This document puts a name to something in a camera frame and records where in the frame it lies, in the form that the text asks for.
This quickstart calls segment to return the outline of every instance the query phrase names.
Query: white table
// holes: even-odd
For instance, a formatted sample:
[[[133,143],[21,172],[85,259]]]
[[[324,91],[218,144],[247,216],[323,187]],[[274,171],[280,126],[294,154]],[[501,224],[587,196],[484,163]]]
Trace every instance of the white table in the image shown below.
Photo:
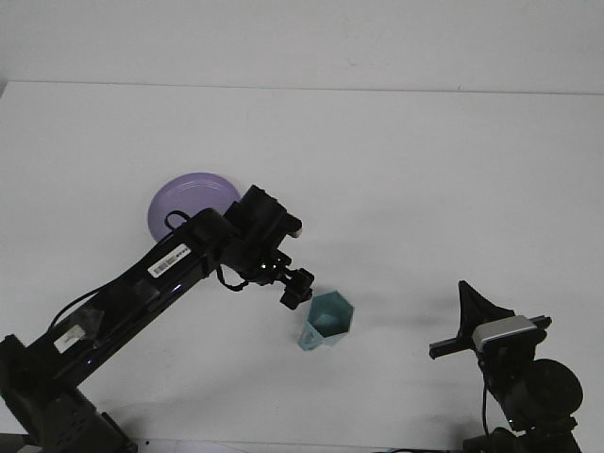
[[[10,83],[0,99],[0,332],[26,344],[153,245],[154,192],[191,171],[256,183],[305,225],[285,250],[356,307],[295,344],[279,288],[203,281],[81,390],[133,437],[454,448],[481,433],[457,281],[554,324],[602,453],[604,98]],[[489,406],[491,427],[505,420]],[[7,410],[0,430],[20,431]]]

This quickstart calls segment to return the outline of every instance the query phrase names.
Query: black robotic arm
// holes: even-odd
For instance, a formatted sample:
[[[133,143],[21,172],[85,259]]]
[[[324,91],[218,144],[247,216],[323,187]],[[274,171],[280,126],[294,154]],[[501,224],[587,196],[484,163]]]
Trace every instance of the black robotic arm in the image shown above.
[[[256,186],[225,215],[208,209],[163,238],[139,262],[103,286],[81,307],[51,325],[25,347],[14,335],[0,343],[0,393],[27,436],[6,436],[6,445],[37,445],[43,453],[135,453],[137,446],[106,413],[77,389],[94,370],[138,332],[222,265],[243,284],[276,280],[285,285],[281,302],[295,309],[312,296],[313,275],[290,270],[278,250],[296,237],[301,222]]]
[[[438,357],[471,349],[486,388],[513,431],[497,428],[463,443],[464,453],[580,453],[572,430],[583,399],[579,380],[564,365],[535,360],[551,318],[528,319],[502,309],[461,281],[461,324],[457,337],[430,345]]]

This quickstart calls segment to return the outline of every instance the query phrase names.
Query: cup handle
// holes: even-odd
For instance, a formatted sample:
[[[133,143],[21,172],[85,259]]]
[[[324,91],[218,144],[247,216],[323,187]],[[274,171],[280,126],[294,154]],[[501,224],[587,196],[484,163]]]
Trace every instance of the cup handle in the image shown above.
[[[315,335],[313,332],[304,330],[298,340],[298,345],[305,351],[312,351],[323,342],[323,339]]]

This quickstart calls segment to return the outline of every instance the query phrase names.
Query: light blue cup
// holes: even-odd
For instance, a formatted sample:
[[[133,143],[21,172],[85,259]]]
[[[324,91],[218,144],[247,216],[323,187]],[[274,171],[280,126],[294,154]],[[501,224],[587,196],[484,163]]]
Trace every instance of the light blue cup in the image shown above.
[[[310,302],[309,316],[298,345],[305,351],[321,344],[335,345],[350,331],[354,310],[337,291],[317,295]]]

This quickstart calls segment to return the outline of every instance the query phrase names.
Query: white wall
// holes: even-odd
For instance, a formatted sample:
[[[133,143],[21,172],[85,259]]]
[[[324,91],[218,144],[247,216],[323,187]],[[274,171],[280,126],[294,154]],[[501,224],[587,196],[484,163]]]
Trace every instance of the white wall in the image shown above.
[[[0,81],[604,93],[602,1],[0,0]]]

